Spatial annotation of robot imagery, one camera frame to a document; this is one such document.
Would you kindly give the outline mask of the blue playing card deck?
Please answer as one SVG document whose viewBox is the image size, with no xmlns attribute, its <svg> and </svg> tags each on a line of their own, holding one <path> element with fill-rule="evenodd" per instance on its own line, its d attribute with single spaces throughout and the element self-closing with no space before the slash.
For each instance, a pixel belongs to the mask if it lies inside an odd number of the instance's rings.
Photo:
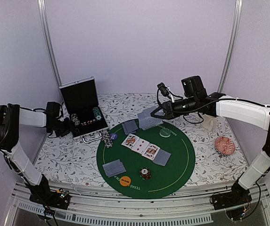
<svg viewBox="0 0 270 226">
<path fill-rule="evenodd" d="M 138 113 L 139 128 L 147 130 L 158 125 L 163 124 L 163 120 L 151 116 L 151 113 L 157 108 L 153 106 L 147 109 L 144 109 L 142 112 Z"/>
</svg>

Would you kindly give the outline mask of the dealt card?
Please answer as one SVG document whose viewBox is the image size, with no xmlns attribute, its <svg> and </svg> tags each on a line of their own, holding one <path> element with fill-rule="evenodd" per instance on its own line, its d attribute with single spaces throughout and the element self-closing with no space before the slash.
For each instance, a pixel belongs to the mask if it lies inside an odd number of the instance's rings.
<svg viewBox="0 0 270 226">
<path fill-rule="evenodd" d="M 135 120 L 126 121 L 126 122 L 122 123 L 122 125 L 123 124 L 125 124 L 126 126 L 133 126 L 133 127 L 136 127 L 137 126 Z"/>
<path fill-rule="evenodd" d="M 102 165 L 107 177 L 117 176 L 125 173 L 126 169 L 120 159 Z"/>
</svg>

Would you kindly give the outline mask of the three of diamonds card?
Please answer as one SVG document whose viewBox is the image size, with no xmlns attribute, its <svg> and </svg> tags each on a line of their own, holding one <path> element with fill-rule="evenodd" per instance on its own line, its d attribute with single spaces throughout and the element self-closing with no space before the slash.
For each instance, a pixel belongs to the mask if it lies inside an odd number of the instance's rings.
<svg viewBox="0 0 270 226">
<path fill-rule="evenodd" d="M 145 149 L 148 147 L 148 145 L 149 145 L 148 141 L 140 138 L 131 150 L 142 155 Z"/>
</svg>

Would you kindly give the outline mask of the queen of spades card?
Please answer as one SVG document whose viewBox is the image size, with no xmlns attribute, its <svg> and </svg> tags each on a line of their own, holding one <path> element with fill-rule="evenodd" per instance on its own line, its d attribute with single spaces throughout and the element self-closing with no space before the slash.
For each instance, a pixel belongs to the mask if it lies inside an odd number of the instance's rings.
<svg viewBox="0 0 270 226">
<path fill-rule="evenodd" d="M 122 146 L 125 146 L 129 149 L 132 149 L 135 144 L 139 141 L 139 137 L 134 134 L 129 134 L 126 139 L 121 143 Z"/>
</svg>

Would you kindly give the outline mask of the aluminium poker chip case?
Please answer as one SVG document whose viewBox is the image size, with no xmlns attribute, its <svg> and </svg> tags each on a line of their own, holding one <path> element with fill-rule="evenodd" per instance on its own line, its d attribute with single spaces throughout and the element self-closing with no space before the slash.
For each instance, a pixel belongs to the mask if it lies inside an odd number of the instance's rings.
<svg viewBox="0 0 270 226">
<path fill-rule="evenodd" d="M 74 139 L 82 139 L 86 144 L 102 139 L 102 132 L 108 125 L 100 109 L 95 78 L 72 81 L 59 87 L 70 121 L 74 124 Z M 102 119 L 93 124 L 82 126 L 80 123 L 95 119 L 92 109 L 98 107 Z"/>
</svg>

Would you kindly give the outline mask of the king of diamonds card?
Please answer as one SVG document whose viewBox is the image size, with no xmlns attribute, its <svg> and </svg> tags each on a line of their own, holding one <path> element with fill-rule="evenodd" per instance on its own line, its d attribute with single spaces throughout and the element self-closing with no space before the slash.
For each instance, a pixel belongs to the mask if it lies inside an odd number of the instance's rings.
<svg viewBox="0 0 270 226">
<path fill-rule="evenodd" d="M 148 144 L 146 149 L 143 151 L 142 156 L 149 160 L 153 160 L 158 154 L 159 150 L 160 150 L 160 147 L 150 143 Z"/>
</svg>

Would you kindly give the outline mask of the purple small blind button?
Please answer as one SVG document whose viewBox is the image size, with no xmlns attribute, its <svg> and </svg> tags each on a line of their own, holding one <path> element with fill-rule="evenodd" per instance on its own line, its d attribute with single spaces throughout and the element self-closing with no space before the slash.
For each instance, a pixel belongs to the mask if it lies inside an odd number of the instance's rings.
<svg viewBox="0 0 270 226">
<path fill-rule="evenodd" d="M 111 140 L 116 140 L 118 138 L 118 135 L 116 133 L 111 133 L 110 138 Z"/>
</svg>

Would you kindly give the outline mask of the blue poker chip stack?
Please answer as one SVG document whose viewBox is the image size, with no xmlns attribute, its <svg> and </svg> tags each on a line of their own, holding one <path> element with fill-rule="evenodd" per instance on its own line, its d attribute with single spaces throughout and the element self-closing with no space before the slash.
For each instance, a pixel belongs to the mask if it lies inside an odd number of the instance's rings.
<svg viewBox="0 0 270 226">
<path fill-rule="evenodd" d="M 104 131 L 101 134 L 102 134 L 102 140 L 103 140 L 103 142 L 105 144 L 105 147 L 106 148 L 111 148 L 113 146 L 113 141 L 112 141 L 112 139 L 110 137 L 109 132 Z"/>
</svg>

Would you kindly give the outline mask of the red black poker chip stack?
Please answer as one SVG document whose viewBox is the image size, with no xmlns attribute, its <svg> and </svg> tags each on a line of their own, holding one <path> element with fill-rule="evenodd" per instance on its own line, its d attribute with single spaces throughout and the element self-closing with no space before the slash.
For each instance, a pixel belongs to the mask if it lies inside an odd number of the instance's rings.
<svg viewBox="0 0 270 226">
<path fill-rule="evenodd" d="M 151 172 L 148 168 L 141 168 L 139 174 L 143 180 L 149 180 L 151 178 Z"/>
</svg>

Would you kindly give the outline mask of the orange big blind button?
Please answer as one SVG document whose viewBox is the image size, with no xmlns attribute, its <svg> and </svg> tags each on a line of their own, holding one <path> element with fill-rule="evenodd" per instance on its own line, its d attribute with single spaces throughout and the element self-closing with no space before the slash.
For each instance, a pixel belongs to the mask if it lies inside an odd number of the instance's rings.
<svg viewBox="0 0 270 226">
<path fill-rule="evenodd" d="M 119 180 L 119 183 L 123 187 L 128 187 L 131 185 L 131 178 L 129 176 L 122 176 Z"/>
</svg>

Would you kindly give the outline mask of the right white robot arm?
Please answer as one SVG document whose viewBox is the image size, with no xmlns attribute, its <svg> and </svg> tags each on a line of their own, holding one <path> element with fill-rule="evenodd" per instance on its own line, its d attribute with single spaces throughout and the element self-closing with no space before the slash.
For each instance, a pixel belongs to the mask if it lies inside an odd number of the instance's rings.
<svg viewBox="0 0 270 226">
<path fill-rule="evenodd" d="M 166 102 L 157 102 L 157 110 L 164 111 L 161 119 L 172 120 L 190 113 L 225 118 L 239 125 L 236 136 L 244 150 L 252 148 L 252 153 L 247 155 L 250 165 L 234 183 L 234 190 L 227 198 L 231 205 L 238 205 L 246 197 L 245 190 L 270 171 L 270 105 L 220 92 L 208 94 L 198 75 L 182 79 L 181 83 L 185 96 L 176 100 L 167 85 L 162 82 L 157 85 L 157 94 L 169 98 Z"/>
</svg>

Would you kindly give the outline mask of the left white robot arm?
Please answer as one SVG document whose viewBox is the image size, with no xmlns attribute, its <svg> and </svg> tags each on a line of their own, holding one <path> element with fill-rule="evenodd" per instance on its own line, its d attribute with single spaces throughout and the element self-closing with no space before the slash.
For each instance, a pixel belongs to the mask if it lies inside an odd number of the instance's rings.
<svg viewBox="0 0 270 226">
<path fill-rule="evenodd" d="M 36 197 L 43 204 L 51 204 L 54 200 L 52 191 L 43 186 L 45 180 L 24 152 L 19 141 L 20 126 L 45 128 L 49 134 L 63 137 L 73 129 L 69 118 L 63 117 L 61 104 L 48 102 L 46 108 L 29 109 L 18 104 L 0 105 L 0 152 L 4 159 L 25 183 L 39 187 Z"/>
</svg>

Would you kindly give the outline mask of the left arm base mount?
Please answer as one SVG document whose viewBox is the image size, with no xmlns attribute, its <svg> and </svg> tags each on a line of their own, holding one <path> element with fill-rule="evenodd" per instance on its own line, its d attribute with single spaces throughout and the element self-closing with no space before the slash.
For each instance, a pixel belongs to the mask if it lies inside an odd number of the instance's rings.
<svg viewBox="0 0 270 226">
<path fill-rule="evenodd" d="M 45 205 L 46 207 L 54 207 L 58 209 L 67 210 L 71 196 L 68 190 L 60 188 L 56 191 L 47 189 L 29 187 L 31 191 L 30 201 Z"/>
</svg>

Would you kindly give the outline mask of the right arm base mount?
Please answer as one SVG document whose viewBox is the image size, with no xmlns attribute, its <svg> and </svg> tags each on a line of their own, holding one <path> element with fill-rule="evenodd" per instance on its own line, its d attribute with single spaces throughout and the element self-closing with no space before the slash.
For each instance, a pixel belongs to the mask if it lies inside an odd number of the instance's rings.
<svg viewBox="0 0 270 226">
<path fill-rule="evenodd" d="M 246 204 L 252 201 L 250 190 L 243 188 L 232 188 L 226 193 L 214 193 L 210 197 L 210 203 L 215 210 Z"/>
</svg>

